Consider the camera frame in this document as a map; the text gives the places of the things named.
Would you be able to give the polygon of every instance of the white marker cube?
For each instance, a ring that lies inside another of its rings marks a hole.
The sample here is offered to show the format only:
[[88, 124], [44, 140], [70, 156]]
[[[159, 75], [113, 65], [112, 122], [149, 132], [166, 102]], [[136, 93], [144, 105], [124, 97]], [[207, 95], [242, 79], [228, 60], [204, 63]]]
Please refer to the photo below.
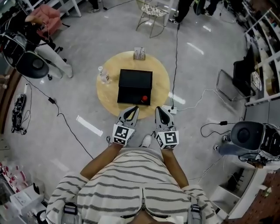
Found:
[[163, 131], [158, 132], [156, 140], [161, 149], [172, 149], [179, 145], [179, 132], [178, 131]]
[[114, 124], [113, 129], [113, 142], [121, 145], [127, 145], [130, 139], [133, 137], [135, 130], [127, 128], [121, 125]]

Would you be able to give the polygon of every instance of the striped shirt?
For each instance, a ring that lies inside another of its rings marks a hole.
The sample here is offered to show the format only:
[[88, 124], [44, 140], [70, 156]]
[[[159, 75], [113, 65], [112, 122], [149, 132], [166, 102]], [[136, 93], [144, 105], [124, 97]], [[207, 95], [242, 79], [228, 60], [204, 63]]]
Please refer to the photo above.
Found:
[[198, 199], [206, 224], [217, 224], [204, 191], [198, 185], [181, 189], [161, 154], [149, 148], [124, 148], [91, 180], [74, 173], [64, 176], [49, 200], [47, 221], [61, 223], [65, 202], [75, 202], [85, 224], [97, 224], [106, 216], [128, 223], [143, 208], [154, 219], [182, 217], [186, 224], [191, 197]]

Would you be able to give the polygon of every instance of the zipper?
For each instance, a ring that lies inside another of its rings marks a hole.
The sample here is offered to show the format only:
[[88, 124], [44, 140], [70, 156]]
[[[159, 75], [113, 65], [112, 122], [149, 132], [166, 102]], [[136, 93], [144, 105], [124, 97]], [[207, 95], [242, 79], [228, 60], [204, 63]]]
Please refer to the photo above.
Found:
[[127, 218], [131, 218], [131, 217], [135, 217], [141, 210], [144, 210], [146, 211], [149, 215], [151, 216], [155, 216], [155, 217], [158, 217], [158, 218], [168, 218], [170, 217], [170, 215], [159, 215], [159, 214], [155, 214], [155, 213], [152, 213], [150, 212], [147, 208], [146, 208], [146, 205], [145, 205], [145, 197], [144, 197], [144, 190], [142, 188], [142, 205], [141, 205], [141, 208], [134, 214], [131, 214], [131, 215], [124, 215], [124, 216], [121, 216], [121, 218], [124, 218], [124, 219], [127, 219]]

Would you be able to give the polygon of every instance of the white pants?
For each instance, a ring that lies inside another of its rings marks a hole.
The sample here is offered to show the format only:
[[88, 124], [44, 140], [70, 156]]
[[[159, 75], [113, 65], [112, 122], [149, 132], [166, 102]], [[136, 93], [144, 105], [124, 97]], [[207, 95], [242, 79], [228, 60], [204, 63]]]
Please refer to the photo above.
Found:
[[63, 59], [47, 44], [38, 46], [35, 49], [35, 52], [39, 54], [42, 58], [49, 60], [56, 67], [51, 64], [49, 66], [49, 75], [57, 78], [62, 78], [63, 74], [66, 74], [69, 78], [73, 76], [72, 66], [65, 63]]

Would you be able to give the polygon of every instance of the wooden edge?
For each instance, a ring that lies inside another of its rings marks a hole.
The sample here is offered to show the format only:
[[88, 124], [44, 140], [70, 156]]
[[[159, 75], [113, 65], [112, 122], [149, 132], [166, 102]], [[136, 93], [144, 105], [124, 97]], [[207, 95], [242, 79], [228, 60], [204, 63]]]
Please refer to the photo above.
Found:
[[9, 84], [7, 89], [1, 88], [0, 94], [3, 93], [3, 97], [0, 101], [0, 133], [4, 133], [6, 118], [8, 115], [11, 100], [13, 99], [14, 92], [18, 86], [21, 75], [13, 68], [8, 71], [10, 74]]

